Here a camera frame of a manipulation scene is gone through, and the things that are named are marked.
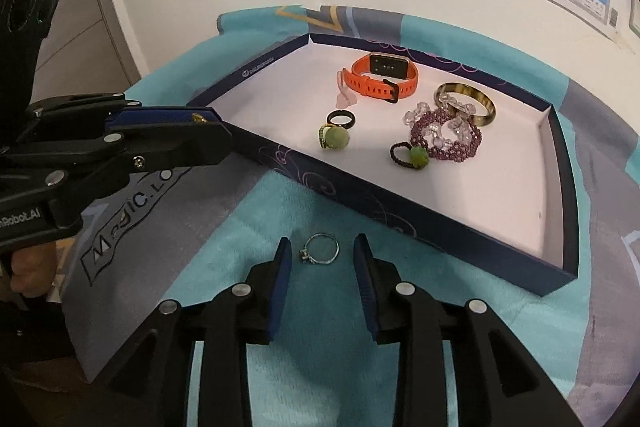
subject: orange watch strap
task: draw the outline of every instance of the orange watch strap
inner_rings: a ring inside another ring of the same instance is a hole
[[[415,92],[418,87],[418,69],[412,61],[407,60],[407,79],[396,84],[387,79],[376,80],[364,74],[370,71],[369,57],[370,54],[356,60],[351,71],[342,68],[342,79],[347,86],[362,96],[370,96],[389,102],[397,102]]]

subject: black ring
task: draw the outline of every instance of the black ring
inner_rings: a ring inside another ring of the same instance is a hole
[[[347,118],[351,118],[351,121],[348,121],[347,123],[334,123],[334,122],[332,122],[332,120],[336,116],[346,116]],[[338,109],[336,111],[331,111],[329,113],[329,116],[326,117],[326,123],[331,124],[331,125],[336,125],[338,127],[344,127],[345,129],[350,129],[351,127],[356,125],[356,117],[351,111],[345,111],[344,109]]]
[[[411,146],[411,144],[409,142],[394,143],[391,146],[391,149],[389,149],[389,154],[391,155],[391,159],[401,167],[407,167],[408,169],[415,169],[415,167],[414,167],[414,165],[412,163],[402,161],[400,158],[398,158],[396,156],[396,149],[398,147],[405,147],[405,148],[411,150],[412,146]]]

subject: silver ring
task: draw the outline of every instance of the silver ring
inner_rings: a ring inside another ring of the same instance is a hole
[[[318,261],[318,259],[314,259],[309,255],[309,251],[308,251],[309,243],[311,243],[311,241],[313,241],[316,237],[328,237],[329,239],[332,239],[333,241],[335,241],[335,253],[331,259],[328,259],[327,261]],[[338,257],[339,253],[340,253],[340,244],[338,244],[338,240],[333,235],[319,232],[319,233],[315,233],[314,235],[309,237],[309,239],[306,240],[305,246],[302,248],[302,250],[300,250],[300,259],[302,259],[303,263],[331,264]]]

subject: green gemstone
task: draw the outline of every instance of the green gemstone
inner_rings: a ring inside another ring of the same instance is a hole
[[[329,149],[344,149],[349,144],[349,131],[344,127],[329,127],[324,132],[324,143]]]
[[[424,147],[411,147],[409,161],[414,169],[422,169],[429,164],[429,153]]]

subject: human hand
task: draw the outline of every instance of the human hand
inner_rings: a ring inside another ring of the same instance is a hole
[[[11,290],[25,297],[45,295],[58,269],[55,243],[16,250],[11,257]]]

